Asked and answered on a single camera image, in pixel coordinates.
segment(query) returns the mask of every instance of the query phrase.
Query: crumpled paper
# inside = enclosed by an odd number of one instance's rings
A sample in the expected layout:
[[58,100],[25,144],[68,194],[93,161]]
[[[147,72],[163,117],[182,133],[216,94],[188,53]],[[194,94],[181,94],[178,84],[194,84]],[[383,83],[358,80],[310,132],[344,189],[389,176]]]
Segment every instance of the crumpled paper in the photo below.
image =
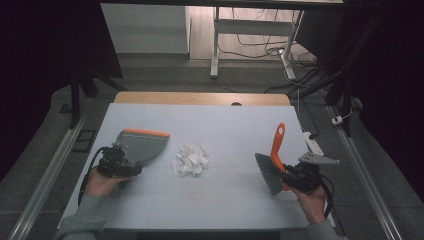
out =
[[210,148],[196,143],[183,143],[177,153],[177,158],[171,162],[172,173],[177,176],[191,174],[194,177],[207,168]]

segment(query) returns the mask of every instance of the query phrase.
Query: sleeve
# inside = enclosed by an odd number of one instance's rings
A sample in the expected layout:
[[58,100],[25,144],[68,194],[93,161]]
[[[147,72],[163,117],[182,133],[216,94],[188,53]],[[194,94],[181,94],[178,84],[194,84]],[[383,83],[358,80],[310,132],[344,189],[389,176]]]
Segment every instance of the sleeve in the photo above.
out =
[[347,240],[336,234],[334,228],[330,224],[330,220],[325,220],[322,223],[309,225],[306,227],[306,232],[310,239],[313,240]]
[[104,198],[84,195],[75,215],[62,219],[54,239],[91,240],[103,233],[106,217],[103,214]]

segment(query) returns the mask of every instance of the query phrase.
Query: orange dustpan handle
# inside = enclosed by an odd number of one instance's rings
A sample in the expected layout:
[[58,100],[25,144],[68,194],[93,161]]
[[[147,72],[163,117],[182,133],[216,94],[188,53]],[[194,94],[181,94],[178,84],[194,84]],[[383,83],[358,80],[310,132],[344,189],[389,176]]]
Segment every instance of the orange dustpan handle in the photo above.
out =
[[[283,162],[278,156],[278,151],[280,150],[281,144],[283,143],[285,132],[286,132],[286,125],[284,123],[280,123],[277,127],[277,130],[275,131],[274,142],[272,143],[271,156],[270,156],[274,166],[280,169],[280,171],[282,172],[285,172],[286,168],[284,167]],[[284,191],[289,190],[287,185],[283,181],[281,181],[281,184],[283,185]]]

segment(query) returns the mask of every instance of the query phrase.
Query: floor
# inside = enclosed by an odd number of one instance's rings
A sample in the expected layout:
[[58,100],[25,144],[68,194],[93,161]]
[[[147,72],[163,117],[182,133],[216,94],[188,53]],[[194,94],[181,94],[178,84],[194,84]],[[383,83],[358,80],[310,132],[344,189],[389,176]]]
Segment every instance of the floor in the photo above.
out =
[[[191,16],[190,59],[210,59],[214,36],[214,8],[190,7],[189,9]],[[292,15],[293,11],[291,10],[219,9],[220,19],[290,22]],[[221,49],[219,59],[279,61],[276,49],[284,47],[286,41],[287,37],[281,36],[220,34],[218,40],[218,46]],[[294,45],[292,51],[298,54],[307,52],[299,45]]]

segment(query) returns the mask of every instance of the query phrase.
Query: wall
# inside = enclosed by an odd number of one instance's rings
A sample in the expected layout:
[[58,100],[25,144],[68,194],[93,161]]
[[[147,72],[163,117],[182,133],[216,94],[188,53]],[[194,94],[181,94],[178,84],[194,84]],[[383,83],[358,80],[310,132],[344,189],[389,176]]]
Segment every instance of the wall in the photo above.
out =
[[185,6],[102,3],[117,53],[188,53]]
[[365,127],[424,201],[423,21],[421,1],[393,1],[359,56],[354,94]]
[[96,0],[0,1],[0,35],[1,180],[77,72],[122,76]]

